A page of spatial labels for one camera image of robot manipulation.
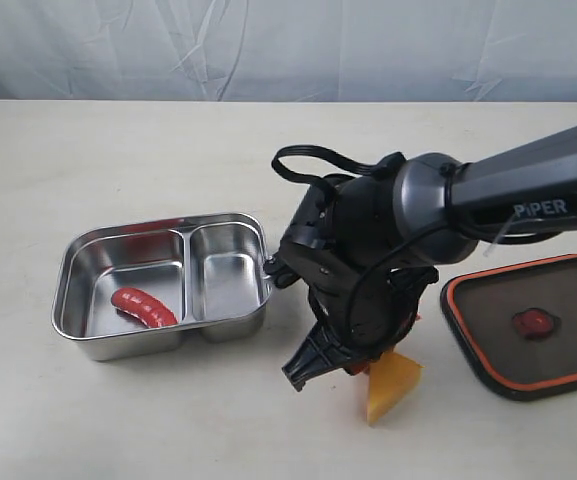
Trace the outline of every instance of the black lid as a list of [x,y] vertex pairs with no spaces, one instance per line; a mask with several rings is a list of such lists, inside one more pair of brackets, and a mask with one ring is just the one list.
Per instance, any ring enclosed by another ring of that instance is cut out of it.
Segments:
[[524,401],[577,389],[577,255],[457,277],[441,297],[490,389]]

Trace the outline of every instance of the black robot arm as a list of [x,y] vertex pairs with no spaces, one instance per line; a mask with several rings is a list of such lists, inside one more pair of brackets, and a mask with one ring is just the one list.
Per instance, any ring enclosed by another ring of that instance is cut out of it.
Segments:
[[[352,175],[293,172],[312,156]],[[309,287],[316,324],[284,372],[300,390],[329,371],[379,358],[412,328],[436,265],[465,259],[480,241],[527,244],[577,230],[577,127],[461,164],[441,153],[376,165],[323,147],[277,152],[273,169],[309,184],[265,270],[278,288]]]

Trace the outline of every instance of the white table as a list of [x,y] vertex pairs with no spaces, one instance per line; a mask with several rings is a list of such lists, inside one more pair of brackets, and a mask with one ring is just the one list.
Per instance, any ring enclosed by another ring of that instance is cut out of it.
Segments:
[[300,285],[273,296],[250,340],[105,364],[59,337],[50,313],[63,250],[99,226],[235,210],[275,248],[305,191],[270,169],[282,146],[476,161],[575,124],[577,104],[0,101],[0,479],[573,478],[577,393],[490,393],[438,295],[461,273],[577,252],[577,233],[441,268],[400,346],[426,366],[422,382],[375,428],[363,376],[335,372],[300,394],[284,378],[313,322]]

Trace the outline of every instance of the white curtain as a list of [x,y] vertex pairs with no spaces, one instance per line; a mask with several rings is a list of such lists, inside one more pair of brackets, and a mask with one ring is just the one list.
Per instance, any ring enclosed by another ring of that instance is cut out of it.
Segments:
[[577,101],[577,1],[0,0],[0,98]]

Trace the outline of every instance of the toy sausage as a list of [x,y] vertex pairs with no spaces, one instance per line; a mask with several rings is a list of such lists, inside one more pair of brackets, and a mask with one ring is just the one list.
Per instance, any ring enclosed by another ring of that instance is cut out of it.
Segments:
[[169,327],[177,324],[174,313],[155,297],[138,288],[120,288],[113,293],[110,301],[117,310],[132,315],[147,327]]

